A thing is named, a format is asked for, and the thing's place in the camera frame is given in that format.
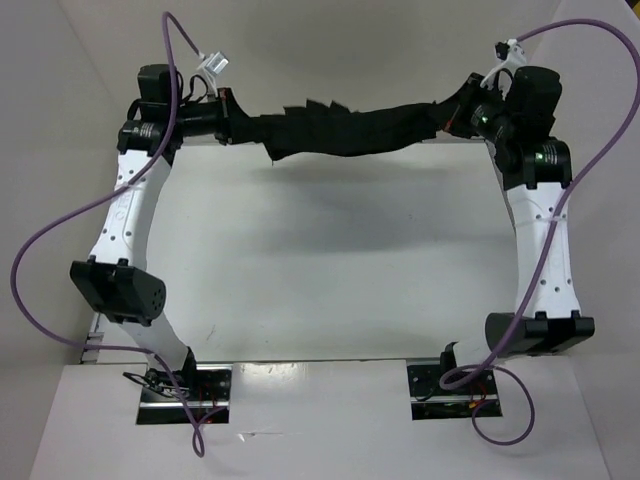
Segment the black skirt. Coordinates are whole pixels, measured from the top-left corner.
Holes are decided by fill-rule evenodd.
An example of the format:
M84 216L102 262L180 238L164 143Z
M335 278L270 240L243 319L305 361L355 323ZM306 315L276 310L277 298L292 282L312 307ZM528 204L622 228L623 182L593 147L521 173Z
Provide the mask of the black skirt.
M415 103L372 111L351 111L331 102L307 100L279 114L250 116L233 91L219 90L224 101L228 138L233 144L264 146L272 161L299 153L357 157L387 153L431 140L440 132L470 139L468 124L459 118L457 97L442 103Z

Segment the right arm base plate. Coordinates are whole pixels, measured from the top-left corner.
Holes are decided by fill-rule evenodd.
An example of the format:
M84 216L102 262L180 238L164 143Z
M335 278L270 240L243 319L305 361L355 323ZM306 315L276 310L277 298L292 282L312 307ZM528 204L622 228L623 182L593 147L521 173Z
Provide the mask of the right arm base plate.
M484 373L471 384L447 391L439 386L440 365L435 360L406 364L413 421L471 418L476 407L479 418L501 417L498 390L491 373Z

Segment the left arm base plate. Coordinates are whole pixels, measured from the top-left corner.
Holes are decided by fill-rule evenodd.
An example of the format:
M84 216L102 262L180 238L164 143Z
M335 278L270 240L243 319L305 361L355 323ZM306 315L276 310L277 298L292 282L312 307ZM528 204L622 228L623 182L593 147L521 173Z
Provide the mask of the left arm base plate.
M164 372L144 375L125 372L125 378L141 387L136 423L138 425L188 424L189 420ZM202 424L227 424L230 415L232 365L198 365L196 386L182 386L189 409Z

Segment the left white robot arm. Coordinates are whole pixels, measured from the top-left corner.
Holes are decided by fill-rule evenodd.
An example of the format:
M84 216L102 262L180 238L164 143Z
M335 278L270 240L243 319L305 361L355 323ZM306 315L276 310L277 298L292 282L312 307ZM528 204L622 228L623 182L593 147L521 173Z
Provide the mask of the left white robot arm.
M199 69L189 82L165 64L137 76L140 97L117 138L115 198L87 260L70 277L97 313L144 350L149 370L130 380L164 397L184 400L201 380L192 350L176 335L164 308L165 283L147 271L147 245L161 189L184 138L214 132L221 117L214 76Z

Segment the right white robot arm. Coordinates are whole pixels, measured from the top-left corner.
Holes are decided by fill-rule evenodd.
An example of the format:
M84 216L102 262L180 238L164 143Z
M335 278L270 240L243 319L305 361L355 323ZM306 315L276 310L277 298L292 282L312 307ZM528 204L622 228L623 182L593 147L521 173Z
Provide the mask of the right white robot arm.
M595 321L574 290L568 235L573 185L569 146L552 136L560 76L543 67L519 67L506 92L495 75L473 73L447 103L444 131L478 136L501 175L516 238L517 294L512 312L486 317L478 339L452 342L440 356L438 380L462 392L501 360L548 356L591 338Z

